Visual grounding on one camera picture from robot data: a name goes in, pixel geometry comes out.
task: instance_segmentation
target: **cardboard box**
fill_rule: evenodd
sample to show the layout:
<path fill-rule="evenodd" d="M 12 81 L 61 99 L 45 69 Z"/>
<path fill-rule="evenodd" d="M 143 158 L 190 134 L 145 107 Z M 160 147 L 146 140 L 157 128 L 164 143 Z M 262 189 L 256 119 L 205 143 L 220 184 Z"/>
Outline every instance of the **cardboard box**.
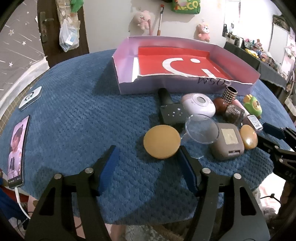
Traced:
<path fill-rule="evenodd" d="M 231 84 L 239 95 L 251 92 L 260 74 L 229 51 L 193 39 L 136 36 L 112 56 L 121 94 L 218 93 Z"/>

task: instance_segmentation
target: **purple box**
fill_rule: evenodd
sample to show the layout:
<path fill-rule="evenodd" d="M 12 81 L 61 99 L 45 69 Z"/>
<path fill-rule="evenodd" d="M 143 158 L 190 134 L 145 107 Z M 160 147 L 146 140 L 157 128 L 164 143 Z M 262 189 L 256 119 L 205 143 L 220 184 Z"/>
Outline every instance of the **purple box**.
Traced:
<path fill-rule="evenodd" d="M 230 79 L 206 76 L 193 77 L 190 74 L 140 75 L 139 47 L 174 47 L 209 52 L 209 59 L 218 65 Z M 136 36 L 128 37 L 112 56 L 118 86 L 121 94 L 156 93 L 159 88 L 167 88 L 171 93 L 223 93 L 226 85 L 231 84 L 239 95 L 251 92 L 252 85 L 260 74 L 246 62 L 229 51 L 207 42 L 193 39 Z"/>

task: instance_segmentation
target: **transparent glass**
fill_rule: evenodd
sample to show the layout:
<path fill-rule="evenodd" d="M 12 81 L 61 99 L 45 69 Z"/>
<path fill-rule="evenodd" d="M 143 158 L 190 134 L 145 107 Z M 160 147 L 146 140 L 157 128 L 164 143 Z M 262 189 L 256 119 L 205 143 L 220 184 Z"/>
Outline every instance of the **transparent glass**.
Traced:
<path fill-rule="evenodd" d="M 203 114 L 193 114 L 186 120 L 181 133 L 181 145 L 186 147 L 192 157 L 199 159 L 218 136 L 219 128 L 214 120 Z"/>

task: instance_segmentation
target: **white plastic bag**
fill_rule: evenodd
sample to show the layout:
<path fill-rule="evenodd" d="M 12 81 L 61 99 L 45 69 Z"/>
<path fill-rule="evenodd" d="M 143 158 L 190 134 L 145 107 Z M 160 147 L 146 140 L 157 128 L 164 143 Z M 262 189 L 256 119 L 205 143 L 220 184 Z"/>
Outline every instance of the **white plastic bag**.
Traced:
<path fill-rule="evenodd" d="M 77 30 L 66 19 L 59 32 L 59 44 L 65 52 L 79 46 Z"/>

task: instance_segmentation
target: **smartphone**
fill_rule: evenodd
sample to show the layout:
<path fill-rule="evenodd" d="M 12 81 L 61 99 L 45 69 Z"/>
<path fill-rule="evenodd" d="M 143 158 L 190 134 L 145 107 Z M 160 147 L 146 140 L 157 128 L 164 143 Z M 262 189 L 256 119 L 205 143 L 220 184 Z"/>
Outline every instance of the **smartphone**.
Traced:
<path fill-rule="evenodd" d="M 8 156 L 8 187 L 15 188 L 23 184 L 23 151 L 30 116 L 18 123 L 12 133 Z"/>

